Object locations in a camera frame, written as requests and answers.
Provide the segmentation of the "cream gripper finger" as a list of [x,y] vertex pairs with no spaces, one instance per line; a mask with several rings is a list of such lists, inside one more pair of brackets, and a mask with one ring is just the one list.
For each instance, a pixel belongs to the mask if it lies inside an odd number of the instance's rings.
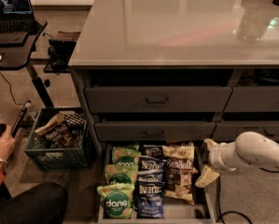
[[218,179],[220,173],[212,168],[211,166],[204,165],[202,168],[202,173],[198,177],[197,181],[195,182],[195,186],[198,188],[205,188],[206,186],[213,183],[216,179]]

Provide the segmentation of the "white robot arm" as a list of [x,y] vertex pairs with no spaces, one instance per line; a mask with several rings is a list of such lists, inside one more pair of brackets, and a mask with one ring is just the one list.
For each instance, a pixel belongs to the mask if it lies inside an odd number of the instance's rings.
[[209,151],[208,163],[195,182],[198,188],[205,188],[221,173],[233,172],[241,166],[273,166],[279,170],[279,144],[260,133],[244,132],[230,143],[217,143],[209,138],[204,143]]

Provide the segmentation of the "person's hand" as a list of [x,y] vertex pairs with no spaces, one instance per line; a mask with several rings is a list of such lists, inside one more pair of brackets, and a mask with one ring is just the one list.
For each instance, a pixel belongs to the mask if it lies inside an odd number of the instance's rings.
[[11,135],[11,127],[8,125],[0,136],[0,170],[7,164],[7,160],[15,147],[15,140]]

